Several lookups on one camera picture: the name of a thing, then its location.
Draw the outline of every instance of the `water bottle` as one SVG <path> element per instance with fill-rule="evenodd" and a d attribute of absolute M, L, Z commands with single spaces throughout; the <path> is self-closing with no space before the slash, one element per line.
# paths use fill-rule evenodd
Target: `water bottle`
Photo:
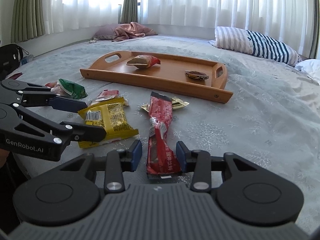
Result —
<path fill-rule="evenodd" d="M 32 54 L 23 57 L 22 60 L 20 61 L 20 66 L 22 66 L 24 64 L 27 64 L 30 61 L 33 61 L 33 55 Z"/>

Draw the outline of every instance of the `bed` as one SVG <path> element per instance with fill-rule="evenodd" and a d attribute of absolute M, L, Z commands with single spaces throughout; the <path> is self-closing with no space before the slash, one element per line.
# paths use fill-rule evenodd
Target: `bed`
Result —
<path fill-rule="evenodd" d="M 86 88 L 86 102 L 103 89 L 119 90 L 130 103 L 125 107 L 128 123 L 140 132 L 134 138 L 89 149 L 80 149 L 72 142 L 57 163 L 16 155 L 26 174 L 37 176 L 86 152 L 103 156 L 112 149 L 129 147 L 138 138 L 143 144 L 143 157 L 135 173 L 124 173 L 124 181 L 126 186 L 133 182 L 150 183 L 145 168 L 149 120 L 140 106 L 149 102 L 151 90 L 84 79 L 79 72 L 100 56 L 117 50 L 167 53 L 225 63 L 226 90 L 234 93 L 227 104 L 162 92 L 190 103 L 173 112 L 169 146 L 174 150 L 175 143 L 182 140 L 190 149 L 203 149 L 216 156 L 234 152 L 294 182 L 305 196 L 297 224 L 307 233 L 315 230 L 320 224 L 319 84 L 284 63 L 217 49 L 207 40 L 158 35 L 122 42 L 84 42 L 39 56 L 18 68 L 14 73 L 23 72 L 19 80 L 26 82 L 46 84 L 58 78 L 77 82 Z M 50 107 L 32 110 L 55 122 L 83 122 L 77 114 Z M 172 181 L 189 184 L 190 179 L 189 174 Z M 220 174 L 212 172 L 213 186 L 221 182 Z M 98 173 L 96 184 L 103 185 L 103 173 Z"/>

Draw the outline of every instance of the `striped pillow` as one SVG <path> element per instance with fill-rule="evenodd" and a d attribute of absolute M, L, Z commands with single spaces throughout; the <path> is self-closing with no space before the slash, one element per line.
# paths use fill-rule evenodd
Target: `striped pillow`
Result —
<path fill-rule="evenodd" d="M 293 67 L 301 62 L 299 54 L 294 49 L 261 33 L 234 27 L 216 27 L 215 37 L 216 39 L 209 43 L 219 49 L 268 58 Z"/>

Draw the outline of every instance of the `pink pillow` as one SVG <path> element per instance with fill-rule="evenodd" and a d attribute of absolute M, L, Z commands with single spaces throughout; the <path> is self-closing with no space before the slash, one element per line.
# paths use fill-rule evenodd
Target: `pink pillow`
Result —
<path fill-rule="evenodd" d="M 115 28 L 122 24 L 107 24 L 102 26 L 94 35 L 99 40 L 113 40 L 116 37 Z"/>

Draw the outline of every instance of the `green curtain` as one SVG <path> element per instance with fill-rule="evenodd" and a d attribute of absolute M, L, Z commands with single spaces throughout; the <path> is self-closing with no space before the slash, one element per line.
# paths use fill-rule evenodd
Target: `green curtain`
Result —
<path fill-rule="evenodd" d="M 121 9 L 120 23 L 138 21 L 138 0 L 124 0 Z"/>
<path fill-rule="evenodd" d="M 313 29 L 313 40 L 309 58 L 316 58 L 319 44 L 319 0 L 315 0 L 315 20 Z"/>
<path fill-rule="evenodd" d="M 11 42 L 27 41 L 43 34 L 42 0 L 15 0 Z"/>

